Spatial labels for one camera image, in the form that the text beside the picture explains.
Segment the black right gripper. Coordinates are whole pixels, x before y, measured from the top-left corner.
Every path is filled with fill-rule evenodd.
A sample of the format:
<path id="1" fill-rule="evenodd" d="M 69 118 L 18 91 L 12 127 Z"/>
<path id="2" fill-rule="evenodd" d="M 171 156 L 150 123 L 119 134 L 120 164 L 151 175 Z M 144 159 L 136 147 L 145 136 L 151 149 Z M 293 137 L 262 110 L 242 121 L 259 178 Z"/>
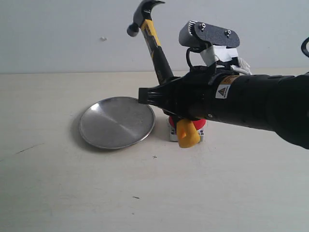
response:
<path id="1" fill-rule="evenodd" d="M 197 102 L 197 89 L 207 86 L 215 74 L 216 65 L 194 66 L 186 75 L 174 76 L 163 85 L 140 87 L 138 102 L 162 109 L 163 113 L 173 120 L 198 120 L 199 117 L 190 112 L 190 107 Z"/>

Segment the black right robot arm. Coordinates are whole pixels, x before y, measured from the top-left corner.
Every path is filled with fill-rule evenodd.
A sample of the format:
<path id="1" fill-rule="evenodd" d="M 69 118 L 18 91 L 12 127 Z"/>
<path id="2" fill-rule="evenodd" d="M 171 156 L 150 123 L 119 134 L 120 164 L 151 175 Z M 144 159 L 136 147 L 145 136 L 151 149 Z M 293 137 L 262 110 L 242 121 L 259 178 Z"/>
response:
<path id="1" fill-rule="evenodd" d="M 309 146 L 309 75 L 240 74 L 195 66 L 182 77 L 139 88 L 138 101 L 175 119 L 179 146 L 200 141 L 200 119 L 273 131 L 283 140 Z"/>

